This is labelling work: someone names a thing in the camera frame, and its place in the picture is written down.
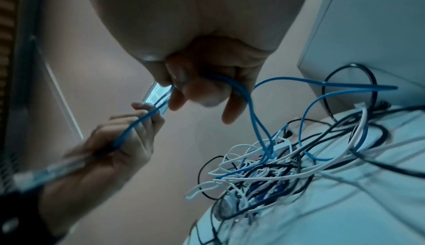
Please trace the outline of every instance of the white table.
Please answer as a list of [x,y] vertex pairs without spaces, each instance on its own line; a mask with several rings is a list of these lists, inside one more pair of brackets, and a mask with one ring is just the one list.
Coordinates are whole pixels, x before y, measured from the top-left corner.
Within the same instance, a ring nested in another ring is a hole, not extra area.
[[[336,117],[344,117],[349,112]],[[382,152],[377,159],[425,171],[425,114],[420,111],[397,113],[377,123],[390,131],[383,146],[410,142]],[[304,130],[303,137],[325,129],[325,125],[311,125]],[[377,133],[370,129],[365,144],[377,139]],[[337,141],[326,149],[328,153],[321,154],[333,157],[346,145],[346,139]],[[372,197],[351,185],[320,179],[295,203],[271,209],[251,226],[245,220],[240,221],[231,233],[230,244],[425,244],[424,179],[361,163],[349,170],[337,169],[330,173],[356,181],[370,191]],[[213,237],[209,216],[210,209],[198,222],[203,242]],[[219,222],[214,221],[214,225],[218,227]],[[199,245],[195,229],[188,241],[184,244]]]

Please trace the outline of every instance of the hand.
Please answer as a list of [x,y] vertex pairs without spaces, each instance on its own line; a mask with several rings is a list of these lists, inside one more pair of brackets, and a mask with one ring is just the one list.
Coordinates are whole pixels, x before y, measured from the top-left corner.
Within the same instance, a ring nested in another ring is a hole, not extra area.
[[[132,122],[153,109],[136,104],[135,113],[113,116],[93,130],[90,137],[65,156],[83,156],[112,143]],[[154,137],[164,125],[159,112],[146,119],[127,136],[122,147],[109,156],[45,186],[39,200],[39,213],[53,235],[65,234],[89,211],[124,186],[152,157]]]
[[160,85],[177,86],[170,109],[179,109],[188,99],[214,106],[230,97],[222,119],[227,124],[242,113],[246,103],[229,86],[201,79],[199,73],[225,74],[252,91],[262,64],[278,48],[304,3],[304,0],[91,1],[111,34]]

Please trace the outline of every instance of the looped black cable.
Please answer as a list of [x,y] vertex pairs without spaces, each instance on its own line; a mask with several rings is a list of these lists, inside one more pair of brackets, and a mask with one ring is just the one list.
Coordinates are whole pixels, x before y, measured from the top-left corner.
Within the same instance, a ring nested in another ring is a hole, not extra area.
[[[326,77],[325,82],[329,81],[329,79],[333,75],[335,75],[337,72],[340,72],[341,70],[344,70],[344,69],[347,69],[347,68],[356,68],[356,69],[359,69],[359,70],[363,71],[369,77],[369,80],[370,80],[371,84],[373,84],[373,85],[377,85],[378,84],[376,82],[375,75],[372,73],[372,71],[370,69],[368,69],[367,67],[365,67],[362,64],[354,64],[354,63],[348,64],[348,65],[345,65],[345,66],[342,66],[342,67],[337,68],[336,70],[334,70],[333,72],[331,72]],[[322,95],[325,94],[325,89],[326,89],[326,87],[325,86],[322,86]],[[377,99],[378,99],[378,92],[376,92],[376,91],[375,92],[372,92],[372,94],[371,94],[371,102],[369,104],[369,107],[367,108],[367,110],[369,112],[373,110],[373,107],[375,106]],[[331,109],[329,107],[329,104],[328,104],[328,101],[326,100],[326,98],[323,99],[323,105],[325,105],[325,109],[328,112],[329,117],[331,117],[332,120],[334,120],[336,122],[337,120],[334,117],[334,115],[333,115],[333,113],[332,113],[332,111],[331,111]]]

